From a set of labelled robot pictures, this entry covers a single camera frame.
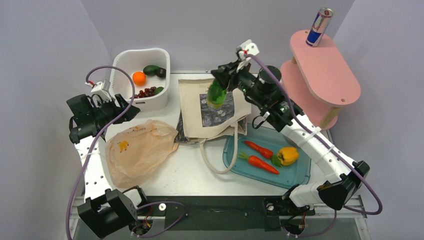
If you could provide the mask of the canvas tote bag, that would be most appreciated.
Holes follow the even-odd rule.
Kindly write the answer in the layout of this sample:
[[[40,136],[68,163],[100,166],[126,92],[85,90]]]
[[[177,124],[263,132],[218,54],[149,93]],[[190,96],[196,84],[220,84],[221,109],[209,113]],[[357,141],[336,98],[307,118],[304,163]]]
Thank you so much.
[[[181,144],[198,144],[206,166],[216,174],[226,174],[236,165],[234,153],[225,170],[217,170],[209,162],[204,144],[219,137],[232,136],[237,141],[240,135],[247,135],[247,117],[252,106],[245,101],[240,90],[223,91],[217,103],[208,99],[208,90],[213,79],[179,79],[180,115],[177,123],[178,135],[175,138]]]

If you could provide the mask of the orange carrot with greens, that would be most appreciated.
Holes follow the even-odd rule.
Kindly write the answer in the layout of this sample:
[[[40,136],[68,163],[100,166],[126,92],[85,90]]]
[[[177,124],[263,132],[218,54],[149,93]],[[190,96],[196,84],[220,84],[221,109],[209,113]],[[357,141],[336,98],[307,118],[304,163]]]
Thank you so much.
[[[264,162],[262,159],[255,155],[247,155],[245,152],[241,152],[237,155],[238,158],[245,160],[249,165],[262,169],[268,173],[279,175],[279,171],[276,170],[273,166],[269,165],[268,163]]]

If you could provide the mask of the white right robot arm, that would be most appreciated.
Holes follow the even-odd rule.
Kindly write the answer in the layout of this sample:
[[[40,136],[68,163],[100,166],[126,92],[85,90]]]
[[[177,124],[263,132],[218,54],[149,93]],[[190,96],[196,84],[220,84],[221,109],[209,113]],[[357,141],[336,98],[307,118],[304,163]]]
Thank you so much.
[[[339,211],[351,210],[347,202],[365,185],[370,166],[363,160],[346,156],[326,139],[303,110],[284,90],[281,73],[273,66],[261,65],[257,76],[250,73],[250,65],[241,66],[237,60],[211,71],[213,100],[223,93],[240,90],[244,100],[257,106],[260,113],[286,140],[300,148],[323,172],[324,179],[308,184],[296,184],[282,196],[286,213],[294,215],[310,205],[325,204]]]

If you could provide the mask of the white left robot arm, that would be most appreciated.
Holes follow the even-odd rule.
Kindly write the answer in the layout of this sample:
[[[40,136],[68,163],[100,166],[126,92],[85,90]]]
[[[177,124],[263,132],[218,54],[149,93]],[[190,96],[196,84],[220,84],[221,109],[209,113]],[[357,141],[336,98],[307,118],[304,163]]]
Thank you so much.
[[[116,94],[113,100],[100,98],[97,104],[85,94],[67,100],[73,116],[69,138],[82,166],[84,202],[77,207],[80,219],[100,239],[134,223],[149,210],[149,201],[139,186],[120,191],[111,182],[106,159],[104,127],[132,120],[140,110]]]

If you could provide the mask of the green avocado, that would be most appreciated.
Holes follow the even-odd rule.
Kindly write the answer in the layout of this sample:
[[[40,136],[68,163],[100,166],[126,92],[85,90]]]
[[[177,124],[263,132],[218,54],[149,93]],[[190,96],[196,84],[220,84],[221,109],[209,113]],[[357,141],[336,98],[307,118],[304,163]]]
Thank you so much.
[[[142,72],[146,75],[146,76],[155,76],[157,74],[158,69],[160,69],[159,66],[157,65],[147,65],[143,68]]]

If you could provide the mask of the green glass bottle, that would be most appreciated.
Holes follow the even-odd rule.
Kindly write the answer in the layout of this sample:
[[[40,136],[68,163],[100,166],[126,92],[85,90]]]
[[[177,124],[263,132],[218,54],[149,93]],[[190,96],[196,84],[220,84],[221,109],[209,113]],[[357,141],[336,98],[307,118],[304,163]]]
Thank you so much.
[[[217,79],[214,79],[208,87],[206,102],[212,109],[219,109],[225,103],[227,89],[222,87]]]

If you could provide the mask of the blue labelled bottle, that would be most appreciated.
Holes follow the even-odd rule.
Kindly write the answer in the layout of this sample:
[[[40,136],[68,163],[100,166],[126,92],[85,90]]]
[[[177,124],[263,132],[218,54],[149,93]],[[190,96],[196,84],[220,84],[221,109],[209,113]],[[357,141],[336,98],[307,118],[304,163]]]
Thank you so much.
[[[332,9],[328,7],[319,9],[305,40],[308,46],[316,47],[319,45],[333,16],[334,11]]]

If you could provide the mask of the red chili pepper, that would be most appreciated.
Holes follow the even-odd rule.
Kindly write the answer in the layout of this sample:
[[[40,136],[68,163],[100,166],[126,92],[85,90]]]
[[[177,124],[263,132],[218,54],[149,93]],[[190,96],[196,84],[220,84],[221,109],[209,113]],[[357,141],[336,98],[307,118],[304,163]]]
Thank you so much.
[[[277,155],[275,155],[270,149],[262,147],[257,145],[256,143],[252,142],[252,141],[247,141],[245,140],[243,142],[245,145],[247,145],[248,147],[250,147],[251,149],[255,150],[256,152],[258,152],[260,155],[262,155],[264,158],[268,159],[271,161],[271,163],[276,166],[276,167],[282,167],[282,163],[280,161],[280,159],[277,157]]]

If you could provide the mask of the orange plastic grocery bag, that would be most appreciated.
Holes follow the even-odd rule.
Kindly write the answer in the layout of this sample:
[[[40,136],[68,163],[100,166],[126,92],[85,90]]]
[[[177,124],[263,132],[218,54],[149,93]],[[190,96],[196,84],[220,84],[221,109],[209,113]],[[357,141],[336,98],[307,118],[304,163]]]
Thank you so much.
[[[105,156],[112,183],[127,189],[145,182],[178,148],[178,131],[160,120],[117,133],[106,143]]]

